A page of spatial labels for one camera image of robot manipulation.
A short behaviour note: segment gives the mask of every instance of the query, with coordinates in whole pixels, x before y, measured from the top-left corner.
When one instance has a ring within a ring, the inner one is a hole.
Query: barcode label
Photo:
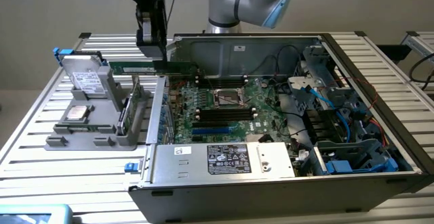
[[[73,74],[85,93],[105,93],[102,81],[95,72]]]
[[[123,68],[125,73],[155,73],[154,68]]]

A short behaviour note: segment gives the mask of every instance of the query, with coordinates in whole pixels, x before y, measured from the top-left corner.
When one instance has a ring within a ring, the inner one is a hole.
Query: green circuit board
[[[266,104],[272,86],[264,87],[262,84],[269,84],[269,81],[256,79],[250,80],[242,88],[213,89],[198,88],[190,81],[173,81],[170,100],[175,114],[175,143],[256,142],[265,134],[269,134],[276,142],[289,142],[289,131],[285,127],[281,128],[285,116]],[[229,99],[221,101],[224,105],[218,105],[215,102],[218,92],[228,93],[229,96],[238,93],[241,100]],[[198,122],[197,108],[225,110],[252,107],[256,107],[257,113],[254,120],[229,121],[232,131],[229,134],[202,134],[202,140],[193,140],[193,124]]]

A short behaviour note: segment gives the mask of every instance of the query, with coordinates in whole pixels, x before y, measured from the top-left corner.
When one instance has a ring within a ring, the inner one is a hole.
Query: cpu socket
[[[214,107],[244,105],[244,90],[241,88],[214,90]]]

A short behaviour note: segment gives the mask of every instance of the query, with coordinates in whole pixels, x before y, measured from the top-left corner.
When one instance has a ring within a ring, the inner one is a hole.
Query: blue plastic clip
[[[139,172],[139,163],[127,163],[125,165],[125,172]]]
[[[55,54],[58,64],[59,64],[59,66],[62,66],[61,57],[59,57],[59,47],[54,48],[54,54]]]
[[[55,58],[57,58],[59,66],[63,67],[61,56],[62,55],[71,55],[74,53],[74,50],[73,49],[63,49],[61,51],[59,50],[61,50],[59,47],[55,47],[54,48],[54,54],[55,54]]]

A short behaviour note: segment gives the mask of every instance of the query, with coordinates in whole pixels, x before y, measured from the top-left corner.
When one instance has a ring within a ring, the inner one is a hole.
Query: blue latch
[[[59,54],[61,55],[71,55],[73,53],[74,53],[73,49],[63,49]]]
[[[377,164],[372,168],[353,169],[349,161],[329,161],[326,163],[326,167],[332,175],[350,173],[396,172],[398,170],[398,164],[393,158],[389,158],[385,163]]]
[[[54,48],[54,54],[55,54],[55,58],[57,58],[57,61],[59,63],[59,66],[63,67],[62,65],[62,60],[61,60],[61,55],[71,55],[74,53],[74,50],[73,49],[63,49],[62,51],[59,51],[59,47],[55,47]]]
[[[139,172],[139,163],[127,163],[125,165],[125,172]]]
[[[54,48],[54,54],[55,54],[55,58],[59,63],[59,66],[62,66],[61,57],[59,57],[59,47]]]

